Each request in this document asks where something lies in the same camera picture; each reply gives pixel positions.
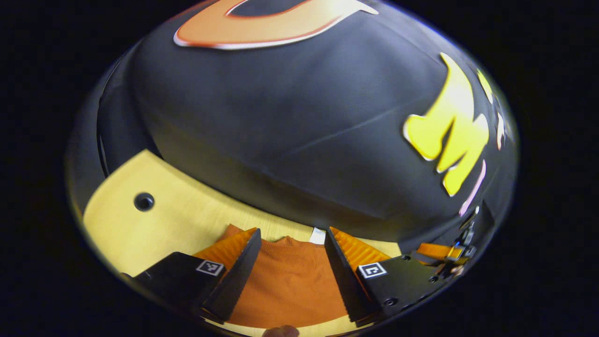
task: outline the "white label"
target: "white label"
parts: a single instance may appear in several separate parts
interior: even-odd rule
[[[312,236],[310,236],[310,242],[315,243],[317,245],[324,245],[325,244],[325,236],[326,236],[326,232],[314,227],[314,230],[312,231]]]

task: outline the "fingertip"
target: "fingertip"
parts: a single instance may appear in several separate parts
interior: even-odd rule
[[[300,331],[290,325],[284,325],[281,327],[285,337],[298,337],[300,335]]]
[[[266,330],[262,337],[286,337],[283,329],[280,327],[273,327],[272,329]]]

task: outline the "yellow letter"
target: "yellow letter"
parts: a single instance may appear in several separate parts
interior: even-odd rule
[[[480,70],[477,70],[476,74],[479,76],[480,85],[483,87],[489,103],[493,104],[493,93],[491,92],[491,86],[489,85],[489,82],[486,80],[485,75],[483,75]]]
[[[474,98],[468,78],[446,54],[447,79],[435,103],[424,116],[410,115],[404,124],[404,137],[426,160],[441,154],[442,141],[451,128],[437,172],[448,170],[443,186],[453,197],[472,171],[489,141],[489,126],[484,115],[474,118]]]

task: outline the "light wood surface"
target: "light wood surface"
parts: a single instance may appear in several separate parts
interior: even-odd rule
[[[134,198],[141,192],[150,193],[155,200],[147,212],[134,206]],[[149,151],[140,152],[113,172],[96,190],[83,215],[84,230],[101,257],[116,272],[131,276],[172,252],[192,255],[212,245],[228,224],[243,230],[258,227],[268,241],[287,235],[309,241],[313,230],[236,201]],[[401,255],[394,242],[362,240],[391,257]],[[228,323],[226,326],[250,336],[261,336],[264,331]],[[347,317],[341,317],[300,328],[300,332],[304,336],[324,336],[355,329]]]

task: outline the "black background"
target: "black background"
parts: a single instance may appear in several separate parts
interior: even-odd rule
[[[8,276],[1,332],[206,335],[126,288],[87,248],[62,159],[88,90],[129,46],[194,1],[18,2],[8,11]],[[466,47],[512,105],[522,170],[512,214],[485,256],[431,303],[375,335],[596,333],[591,6],[403,1]]]

